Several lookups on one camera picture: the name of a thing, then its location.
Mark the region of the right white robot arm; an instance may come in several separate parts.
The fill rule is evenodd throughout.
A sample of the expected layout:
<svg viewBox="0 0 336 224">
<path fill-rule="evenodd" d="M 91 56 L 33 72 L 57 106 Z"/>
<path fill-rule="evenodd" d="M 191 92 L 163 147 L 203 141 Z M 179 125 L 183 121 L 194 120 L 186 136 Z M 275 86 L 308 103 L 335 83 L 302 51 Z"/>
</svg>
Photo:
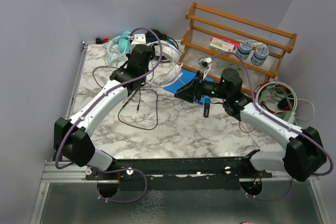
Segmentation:
<svg viewBox="0 0 336 224">
<path fill-rule="evenodd" d="M 286 122 L 253 103 L 252 98 L 242 92 L 243 81 L 237 70 L 222 71 L 219 82 L 203 80 L 201 73 L 179 88 L 174 97 L 193 103 L 201 97 L 222 99 L 225 112 L 261 130 L 281 147 L 282 151 L 257 151 L 241 164 L 246 177 L 254 177 L 259 171 L 286 172 L 299 182 L 304 182 L 326 163 L 319 132 L 308 127 Z"/>
</svg>

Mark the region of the white over-ear headphones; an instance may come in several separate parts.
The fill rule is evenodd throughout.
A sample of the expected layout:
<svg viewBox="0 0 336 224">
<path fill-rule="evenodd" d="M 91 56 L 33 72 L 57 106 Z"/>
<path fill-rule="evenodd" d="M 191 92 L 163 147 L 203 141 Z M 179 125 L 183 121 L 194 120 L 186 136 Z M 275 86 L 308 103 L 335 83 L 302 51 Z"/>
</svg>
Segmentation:
<svg viewBox="0 0 336 224">
<path fill-rule="evenodd" d="M 166 87 L 180 79 L 183 64 L 179 62 L 160 62 L 156 68 L 157 73 L 152 73 L 147 82 L 153 87 Z"/>
</svg>

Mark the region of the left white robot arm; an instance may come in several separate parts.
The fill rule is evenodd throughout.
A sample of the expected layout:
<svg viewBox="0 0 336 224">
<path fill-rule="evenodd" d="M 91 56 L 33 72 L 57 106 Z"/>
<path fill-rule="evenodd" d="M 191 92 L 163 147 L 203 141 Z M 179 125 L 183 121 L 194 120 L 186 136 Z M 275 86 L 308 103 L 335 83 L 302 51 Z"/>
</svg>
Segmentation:
<svg viewBox="0 0 336 224">
<path fill-rule="evenodd" d="M 113 157 L 97 149 L 91 137 L 97 126 L 120 102 L 138 89 L 148 74 L 153 50 L 146 45 L 136 45 L 127 62 L 113 71 L 101 91 L 79 112 L 69 119 L 59 118 L 54 125 L 55 166 L 65 157 L 79 167 L 98 169 L 99 175 L 110 179 L 115 175 Z"/>
</svg>

